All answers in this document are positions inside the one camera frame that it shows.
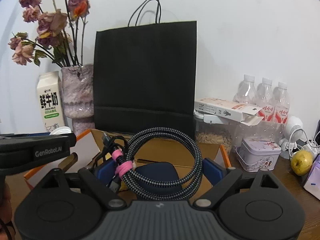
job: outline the green label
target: green label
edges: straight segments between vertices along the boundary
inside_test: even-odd
[[[57,116],[59,116],[59,113],[48,114],[48,115],[45,115],[44,118],[45,118],[45,119],[49,119],[49,118],[53,118],[53,117],[57,117]]]

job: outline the bottle label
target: bottle label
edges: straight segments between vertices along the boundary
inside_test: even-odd
[[[275,122],[286,123],[288,118],[289,109],[283,106],[276,107]]]
[[[260,104],[258,106],[262,107],[262,109],[258,112],[258,116],[263,116],[262,121],[272,121],[275,107],[267,104]]]

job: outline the circular cover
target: circular cover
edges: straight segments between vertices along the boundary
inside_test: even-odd
[[[228,197],[219,217],[233,234],[250,240],[291,239],[304,224],[303,209],[289,193],[265,187]]]
[[[47,188],[25,198],[15,213],[15,224],[23,239],[80,239],[97,226],[101,213],[99,204],[87,195]]]

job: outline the white plastic lid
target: white plastic lid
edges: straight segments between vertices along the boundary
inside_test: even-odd
[[[243,76],[244,81],[254,82],[254,76],[246,75]]]
[[[278,87],[283,88],[283,89],[287,89],[288,85],[286,83],[279,82]]]
[[[262,83],[267,85],[272,85],[272,80],[268,78],[262,78]]]
[[[58,127],[57,129],[53,130],[50,135],[54,134],[65,134],[65,133],[71,133],[71,129],[67,126]]]

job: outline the tin lid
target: tin lid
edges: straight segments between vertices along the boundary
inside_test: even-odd
[[[242,143],[253,155],[276,155],[281,152],[279,145],[269,138],[248,137]]]

